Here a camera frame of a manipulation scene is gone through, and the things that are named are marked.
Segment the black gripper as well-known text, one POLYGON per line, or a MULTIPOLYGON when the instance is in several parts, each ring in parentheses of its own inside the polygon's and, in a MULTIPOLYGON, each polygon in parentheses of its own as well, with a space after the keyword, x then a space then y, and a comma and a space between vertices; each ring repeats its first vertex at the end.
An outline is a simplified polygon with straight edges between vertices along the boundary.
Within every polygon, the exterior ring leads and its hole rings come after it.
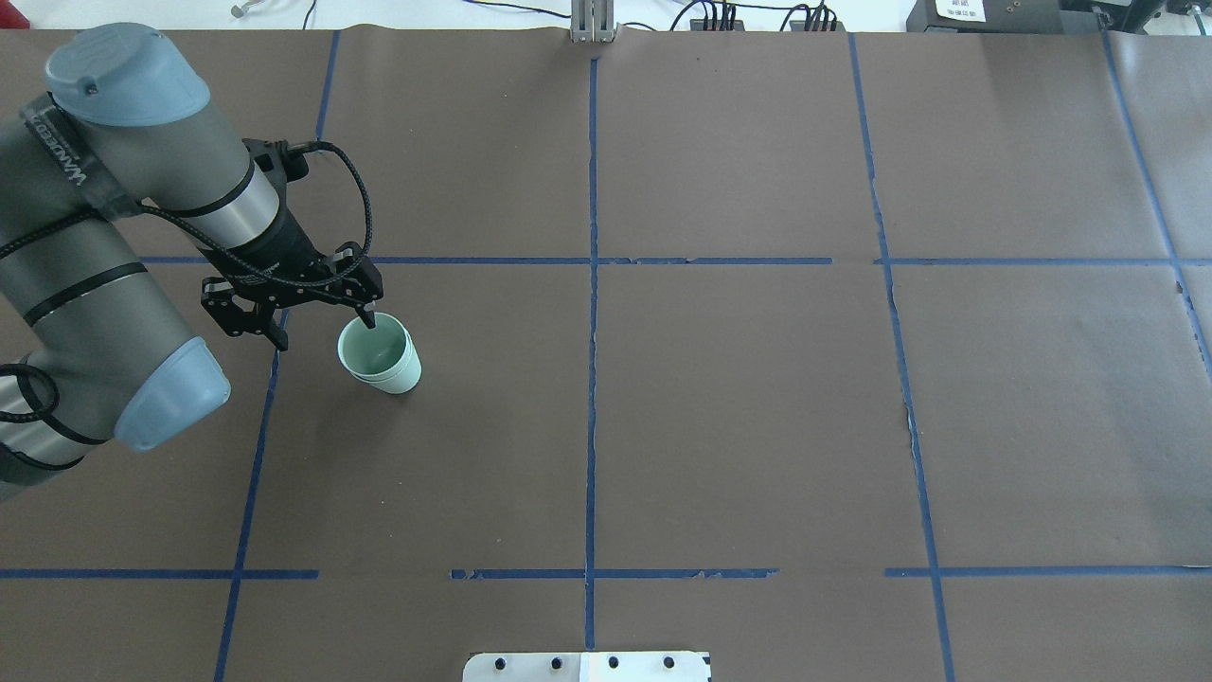
POLYGON ((377 302, 384 296, 383 276, 358 242, 343 242, 333 252, 321 252, 285 211, 248 243, 230 250, 239 260, 225 258, 225 280, 242 297, 276 306, 304 302, 354 308, 365 329, 377 328, 377 302), (252 273, 255 267, 291 285, 276 283, 252 273))

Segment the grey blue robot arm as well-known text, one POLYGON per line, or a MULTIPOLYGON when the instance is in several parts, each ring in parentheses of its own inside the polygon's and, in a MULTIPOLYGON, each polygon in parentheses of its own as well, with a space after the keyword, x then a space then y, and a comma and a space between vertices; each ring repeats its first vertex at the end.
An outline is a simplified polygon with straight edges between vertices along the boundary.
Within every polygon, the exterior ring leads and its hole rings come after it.
POLYGON ((216 269, 200 302, 225 336, 286 350, 278 313, 307 302, 375 328, 373 233, 333 254, 288 210, 326 141, 242 138, 176 44, 113 23, 48 56, 46 91, 2 122, 2 296, 41 346, 2 365, 2 497, 97 446, 149 452, 221 409, 231 386, 118 220, 154 216, 216 269))

